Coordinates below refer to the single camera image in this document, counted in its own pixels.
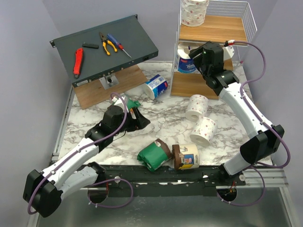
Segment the blue white paper towel roll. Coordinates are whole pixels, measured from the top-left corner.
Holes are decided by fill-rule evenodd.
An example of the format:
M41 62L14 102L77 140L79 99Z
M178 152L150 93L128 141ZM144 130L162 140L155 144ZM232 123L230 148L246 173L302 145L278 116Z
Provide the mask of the blue white paper towel roll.
M157 74L143 84L143 90L150 99L156 99L168 88L166 79Z

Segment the green wrapped roll near left arm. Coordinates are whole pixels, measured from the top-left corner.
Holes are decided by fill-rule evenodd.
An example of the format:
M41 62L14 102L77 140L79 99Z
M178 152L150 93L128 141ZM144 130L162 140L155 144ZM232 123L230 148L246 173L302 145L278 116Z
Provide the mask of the green wrapped roll near left arm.
M126 106L127 106L127 110L130 111L133 107L140 107L141 104L138 102L138 101L133 101L132 99L129 98L129 96L127 95L124 95L123 96L123 99L126 103Z

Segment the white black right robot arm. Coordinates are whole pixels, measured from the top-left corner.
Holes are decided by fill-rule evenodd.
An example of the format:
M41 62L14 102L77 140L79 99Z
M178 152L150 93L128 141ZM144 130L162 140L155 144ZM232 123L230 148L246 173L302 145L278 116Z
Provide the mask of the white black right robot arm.
M224 61L233 56L233 44L234 40L223 46L209 41L189 51L207 86L233 110L249 137L237 155L219 166L218 181L223 185L229 185L235 174L275 153L285 132L281 125L274 125L258 110L238 77L224 67Z

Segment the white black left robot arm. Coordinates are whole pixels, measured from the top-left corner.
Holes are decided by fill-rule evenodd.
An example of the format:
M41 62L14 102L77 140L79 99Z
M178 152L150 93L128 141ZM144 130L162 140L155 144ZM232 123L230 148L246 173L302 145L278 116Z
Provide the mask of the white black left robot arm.
M28 203L28 213L48 217L74 191L91 184L101 186L105 175L96 164L79 168L109 146L118 133L142 130L149 124L150 120L136 107L130 110L116 105L108 107L103 119L68 154L44 170L34 169L27 175L23 199Z

